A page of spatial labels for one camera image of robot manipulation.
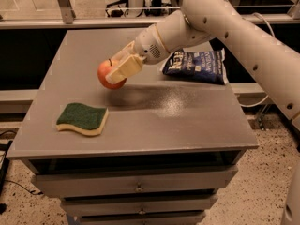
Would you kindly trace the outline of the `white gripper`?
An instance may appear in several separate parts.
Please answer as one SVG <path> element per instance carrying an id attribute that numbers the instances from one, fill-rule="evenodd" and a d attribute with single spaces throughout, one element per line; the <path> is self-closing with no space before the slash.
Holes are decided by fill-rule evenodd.
<path id="1" fill-rule="evenodd" d="M 110 84 L 117 84 L 139 73 L 143 63 L 154 65 L 168 58 L 170 52 L 165 48 L 155 24 L 141 31 L 127 46 L 112 57 L 111 71 L 105 76 Z"/>

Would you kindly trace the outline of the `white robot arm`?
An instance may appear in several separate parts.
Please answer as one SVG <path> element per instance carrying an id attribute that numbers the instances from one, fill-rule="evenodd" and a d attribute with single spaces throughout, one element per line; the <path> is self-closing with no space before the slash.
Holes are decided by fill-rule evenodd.
<path id="1" fill-rule="evenodd" d="M 300 54 L 245 20 L 228 0 L 180 0 L 180 8 L 115 54 L 103 83 L 117 84 L 172 52 L 219 39 L 300 129 Z"/>

